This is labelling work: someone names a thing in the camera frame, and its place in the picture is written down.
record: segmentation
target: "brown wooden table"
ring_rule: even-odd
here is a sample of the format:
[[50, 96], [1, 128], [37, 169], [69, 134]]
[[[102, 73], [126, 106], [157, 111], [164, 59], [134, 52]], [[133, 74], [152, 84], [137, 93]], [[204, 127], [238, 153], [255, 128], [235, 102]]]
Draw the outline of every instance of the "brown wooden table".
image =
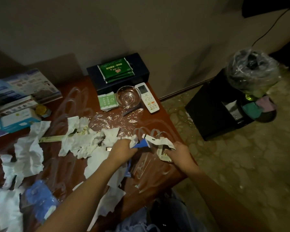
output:
[[[67, 117], [91, 117], [90, 127], [100, 131], [102, 127], [121, 127], [120, 135], [137, 134], [139, 139], [143, 133], [151, 134], [163, 132], [161, 136], [169, 138], [172, 142], [182, 141], [169, 115], [163, 109], [161, 103], [152, 91], [160, 110], [150, 114], [145, 108], [137, 110], [126, 116], [122, 116], [120, 108], [104, 113], [100, 110], [97, 93], [88, 76], [83, 79], [63, 84], [58, 89], [63, 98], [46, 104], [53, 112], [45, 120], [51, 120], [51, 126], [44, 136], [63, 135], [67, 132]], [[26, 136], [29, 128], [13, 134], [0, 137], [0, 155], [14, 154], [14, 144], [17, 139]], [[44, 169], [38, 175], [25, 178], [22, 186], [28, 187], [36, 180], [45, 180], [47, 186], [59, 201], [64, 200], [72, 189], [85, 180], [84, 169], [87, 166], [86, 159], [77, 159], [70, 152], [65, 157], [59, 157], [61, 143], [41, 143], [44, 154]], [[99, 217], [92, 231], [105, 231], [114, 228], [120, 221], [147, 205], [166, 189], [185, 178], [185, 175], [177, 170], [173, 164], [161, 161], [153, 149], [142, 149], [134, 156], [131, 166], [132, 178], [125, 178], [121, 188], [126, 195], [116, 206], [114, 213], [106, 217]], [[0, 187], [4, 183], [4, 172], [0, 160]], [[24, 197], [21, 197], [21, 211], [24, 213], [24, 231], [35, 231], [39, 226], [36, 221], [32, 206], [27, 205]]]

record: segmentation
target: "stack of light green sachets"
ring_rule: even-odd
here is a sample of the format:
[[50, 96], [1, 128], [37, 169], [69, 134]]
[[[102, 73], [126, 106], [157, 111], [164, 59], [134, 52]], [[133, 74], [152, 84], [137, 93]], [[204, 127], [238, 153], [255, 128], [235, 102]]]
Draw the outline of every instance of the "stack of light green sachets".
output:
[[106, 83], [111, 83], [134, 75], [132, 67], [125, 58], [98, 66]]
[[115, 107], [118, 107], [114, 92], [98, 95], [98, 99], [102, 111], [109, 111]]

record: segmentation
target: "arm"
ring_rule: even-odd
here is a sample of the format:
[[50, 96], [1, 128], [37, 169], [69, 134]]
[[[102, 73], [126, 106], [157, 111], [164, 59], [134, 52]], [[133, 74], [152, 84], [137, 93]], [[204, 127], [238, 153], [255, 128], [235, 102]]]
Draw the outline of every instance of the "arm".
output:
[[137, 148], [129, 148], [129, 143], [128, 139], [118, 140], [93, 175], [72, 192], [36, 232], [86, 231], [109, 179], [137, 152]]
[[195, 164], [186, 145], [175, 142], [174, 146], [176, 150], [166, 154], [197, 187], [221, 231], [271, 231]]

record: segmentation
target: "black power cord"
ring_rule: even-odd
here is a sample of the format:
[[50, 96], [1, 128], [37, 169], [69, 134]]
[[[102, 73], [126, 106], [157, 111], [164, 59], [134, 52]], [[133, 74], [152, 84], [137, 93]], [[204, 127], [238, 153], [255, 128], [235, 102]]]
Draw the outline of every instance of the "black power cord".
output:
[[265, 35], [267, 35], [268, 34], [268, 32], [275, 26], [275, 24], [278, 22], [278, 20], [284, 15], [284, 14], [286, 14], [287, 13], [287, 11], [289, 11], [290, 9], [287, 9], [285, 12], [283, 12], [277, 19], [276, 19], [276, 21], [275, 21], [275, 23], [272, 25], [272, 27], [262, 36], [262, 37], [260, 37], [260, 38], [258, 38], [253, 44], [252, 44], [252, 46], [251, 47], [253, 47], [255, 44], [256, 44], [256, 42], [258, 41], [258, 40], [260, 40], [261, 38], [263, 38]]

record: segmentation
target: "glass bowl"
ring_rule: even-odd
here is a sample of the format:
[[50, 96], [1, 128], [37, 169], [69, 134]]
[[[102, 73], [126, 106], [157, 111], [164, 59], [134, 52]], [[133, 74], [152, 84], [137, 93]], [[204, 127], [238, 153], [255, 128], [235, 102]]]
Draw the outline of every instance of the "glass bowl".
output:
[[118, 104], [124, 108], [133, 108], [141, 102], [141, 92], [134, 86], [126, 85], [116, 92], [116, 100]]

